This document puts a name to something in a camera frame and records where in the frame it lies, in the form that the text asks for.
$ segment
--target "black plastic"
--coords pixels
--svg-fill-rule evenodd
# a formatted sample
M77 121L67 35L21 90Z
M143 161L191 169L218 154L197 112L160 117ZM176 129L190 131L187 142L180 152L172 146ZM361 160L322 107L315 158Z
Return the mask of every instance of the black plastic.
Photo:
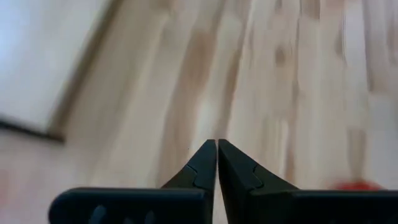
M207 140L161 189L64 192L50 223L211 223L216 150ZM228 223L398 223L397 191L299 190L223 139L218 170Z
M162 189L71 189L51 204L50 223L211 223L216 157L208 140Z
M227 140L218 144L228 223L398 223L396 191L299 190Z

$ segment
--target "wooden floor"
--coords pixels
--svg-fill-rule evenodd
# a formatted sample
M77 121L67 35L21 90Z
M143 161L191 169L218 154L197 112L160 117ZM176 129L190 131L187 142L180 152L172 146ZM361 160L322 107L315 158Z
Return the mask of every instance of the wooden floor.
M398 189L396 86L398 0L120 0L66 143L0 132L0 223L45 223L70 187L158 187L209 138L303 189Z

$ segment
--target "light wood floor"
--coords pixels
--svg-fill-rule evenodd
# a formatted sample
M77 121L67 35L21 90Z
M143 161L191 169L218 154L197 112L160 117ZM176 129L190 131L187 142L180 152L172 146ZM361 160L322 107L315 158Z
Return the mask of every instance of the light wood floor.
M158 187L208 138L303 189L398 189L396 86L398 0L121 0L66 143L0 132L0 222L45 223L70 187Z

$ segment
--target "wood grain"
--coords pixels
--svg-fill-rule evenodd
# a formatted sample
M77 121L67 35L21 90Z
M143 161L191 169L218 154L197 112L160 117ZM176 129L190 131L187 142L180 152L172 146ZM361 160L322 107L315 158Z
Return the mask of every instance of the wood grain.
M303 189L398 189L397 6L122 0L65 145L0 133L0 221L45 222L72 186L159 187L208 138Z

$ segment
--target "red object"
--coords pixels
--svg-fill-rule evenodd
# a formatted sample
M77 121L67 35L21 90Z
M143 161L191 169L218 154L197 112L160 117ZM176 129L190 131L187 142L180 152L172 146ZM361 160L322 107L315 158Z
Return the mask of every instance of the red object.
M336 190L382 190L380 185L367 181L345 182L336 184Z

